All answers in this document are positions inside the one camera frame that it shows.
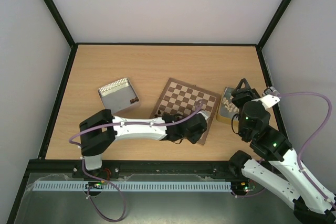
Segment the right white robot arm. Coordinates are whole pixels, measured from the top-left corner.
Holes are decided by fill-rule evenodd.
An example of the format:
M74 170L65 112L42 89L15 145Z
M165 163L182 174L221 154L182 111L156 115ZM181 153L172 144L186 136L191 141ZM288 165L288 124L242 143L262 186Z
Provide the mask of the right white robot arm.
M232 92L232 103L239 112L237 134L280 175L264 168L243 151L229 160L232 176L246 177L262 185L285 202L301 223L335 223L335 194L323 186L301 160L288 138L270 126L268 109L282 98L296 93L279 93L274 87L262 95L241 79Z

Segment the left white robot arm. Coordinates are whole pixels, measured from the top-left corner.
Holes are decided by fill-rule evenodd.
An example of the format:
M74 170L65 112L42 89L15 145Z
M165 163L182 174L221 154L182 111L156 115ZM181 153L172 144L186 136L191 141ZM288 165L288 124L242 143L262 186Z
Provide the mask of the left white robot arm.
M189 116L163 113L153 119L126 119L104 109L79 124L81 154L88 171L102 167L102 154L113 143L128 139L196 144L207 131L209 115L197 109Z

